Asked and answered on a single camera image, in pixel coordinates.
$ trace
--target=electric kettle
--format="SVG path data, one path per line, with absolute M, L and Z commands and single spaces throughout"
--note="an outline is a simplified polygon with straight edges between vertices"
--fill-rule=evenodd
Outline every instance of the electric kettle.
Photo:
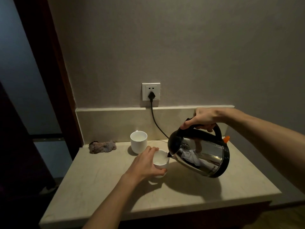
M 222 175 L 230 160 L 227 146 L 229 137 L 224 140 L 219 126 L 213 128 L 215 135 L 194 129 L 202 125 L 192 125 L 188 129 L 174 131 L 168 139 L 168 157 L 206 177 Z

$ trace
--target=white wall socket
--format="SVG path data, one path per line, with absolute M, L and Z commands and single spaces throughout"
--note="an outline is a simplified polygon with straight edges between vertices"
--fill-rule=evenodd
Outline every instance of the white wall socket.
M 155 94 L 154 100 L 160 99 L 160 83 L 142 83 L 142 100 L 149 100 L 148 95 L 150 92 Z

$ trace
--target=hand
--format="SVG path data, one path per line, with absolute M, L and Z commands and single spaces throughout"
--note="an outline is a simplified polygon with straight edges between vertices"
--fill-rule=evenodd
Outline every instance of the hand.
M 147 146 L 143 153 L 139 154 L 128 170 L 126 174 L 130 175 L 132 179 L 137 182 L 142 181 L 145 178 L 164 175 L 166 169 L 157 169 L 153 164 L 153 155 L 159 148 Z
M 219 121 L 221 111 L 223 111 L 223 108 L 196 108 L 194 111 L 194 117 L 189 121 L 185 121 L 180 128 L 187 129 L 191 125 L 201 124 L 204 126 L 196 128 L 202 128 L 208 132 L 212 132 L 216 122 L 221 122 Z

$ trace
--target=white cup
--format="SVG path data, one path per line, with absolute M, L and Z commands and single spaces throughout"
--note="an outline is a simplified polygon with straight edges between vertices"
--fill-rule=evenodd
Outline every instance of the white cup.
M 130 135 L 132 151 L 136 154 L 142 153 L 147 147 L 147 134 L 143 131 L 135 131 Z
M 157 169 L 167 169 L 168 164 L 170 162 L 170 158 L 167 157 L 167 152 L 159 149 L 158 151 L 155 152 L 153 156 L 153 164 Z

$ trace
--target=beige marble countertop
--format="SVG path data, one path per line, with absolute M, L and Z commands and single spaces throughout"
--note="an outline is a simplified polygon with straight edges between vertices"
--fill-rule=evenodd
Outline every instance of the beige marble countertop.
M 168 151 L 167 140 L 148 145 Z M 203 177 L 170 159 L 165 177 L 139 184 L 122 220 L 270 201 L 281 193 L 232 143 L 228 147 L 230 163 L 219 178 Z M 87 147 L 80 148 L 41 227 L 84 225 L 134 157 L 130 142 L 118 142 L 117 150 L 110 153 L 90 154 Z

